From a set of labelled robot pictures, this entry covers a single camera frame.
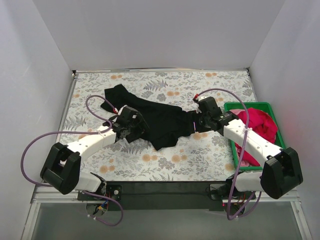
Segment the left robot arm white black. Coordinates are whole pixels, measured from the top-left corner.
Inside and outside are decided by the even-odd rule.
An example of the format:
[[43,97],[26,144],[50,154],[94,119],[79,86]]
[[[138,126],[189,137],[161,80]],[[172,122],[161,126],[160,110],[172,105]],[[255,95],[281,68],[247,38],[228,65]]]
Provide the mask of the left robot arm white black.
[[149,126],[142,114],[125,105],[96,132],[71,143],[54,144],[40,177],[63,195],[73,190],[87,191],[95,200],[101,200],[107,193],[107,181],[95,173],[82,172],[82,162],[119,140],[126,139],[131,143],[148,132]]

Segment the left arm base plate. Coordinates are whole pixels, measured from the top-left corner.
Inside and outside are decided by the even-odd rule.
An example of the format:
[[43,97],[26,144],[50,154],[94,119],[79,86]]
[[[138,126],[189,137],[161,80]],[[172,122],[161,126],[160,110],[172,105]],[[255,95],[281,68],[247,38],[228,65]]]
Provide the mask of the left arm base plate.
[[[121,185],[118,185],[118,184],[108,185],[105,190],[105,196],[108,198],[112,198],[116,201],[120,201],[122,198],[122,190],[123,190],[123,187]],[[78,201],[105,201],[104,198],[83,194],[81,192],[78,193],[77,200]]]

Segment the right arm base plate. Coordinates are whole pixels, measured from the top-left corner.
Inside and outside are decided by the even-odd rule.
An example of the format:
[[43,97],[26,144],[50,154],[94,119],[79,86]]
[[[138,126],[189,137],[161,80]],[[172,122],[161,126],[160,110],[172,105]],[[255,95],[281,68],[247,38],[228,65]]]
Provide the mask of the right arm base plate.
[[[229,198],[230,190],[231,185],[228,183],[212,183],[205,189],[205,192],[212,200],[227,200]],[[241,192],[234,188],[231,199],[235,200],[237,203],[243,203],[251,196],[251,194],[251,191]]]

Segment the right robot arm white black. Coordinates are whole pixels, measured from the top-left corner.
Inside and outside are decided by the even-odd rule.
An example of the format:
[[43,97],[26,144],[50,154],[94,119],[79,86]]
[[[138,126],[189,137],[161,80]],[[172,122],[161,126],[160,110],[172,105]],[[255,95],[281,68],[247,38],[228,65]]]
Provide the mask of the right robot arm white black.
[[262,167],[262,171],[241,172],[230,176],[225,185],[216,190],[218,195],[237,199],[244,192],[265,192],[279,199],[303,183],[298,153],[291,147],[277,146],[245,126],[239,114],[222,112],[213,97],[194,97],[198,104],[194,127],[198,132],[215,131],[237,145]]

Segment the black t shirt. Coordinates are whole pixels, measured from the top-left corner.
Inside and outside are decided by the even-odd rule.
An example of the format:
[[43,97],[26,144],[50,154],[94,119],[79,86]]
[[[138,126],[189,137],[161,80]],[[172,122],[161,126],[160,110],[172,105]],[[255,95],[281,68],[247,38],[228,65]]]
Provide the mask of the black t shirt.
[[149,127],[149,132],[142,135],[158,151],[176,146],[180,137],[195,133],[194,121],[190,112],[179,106],[148,101],[135,96],[118,84],[104,90],[105,98],[117,109],[127,105],[138,110]]

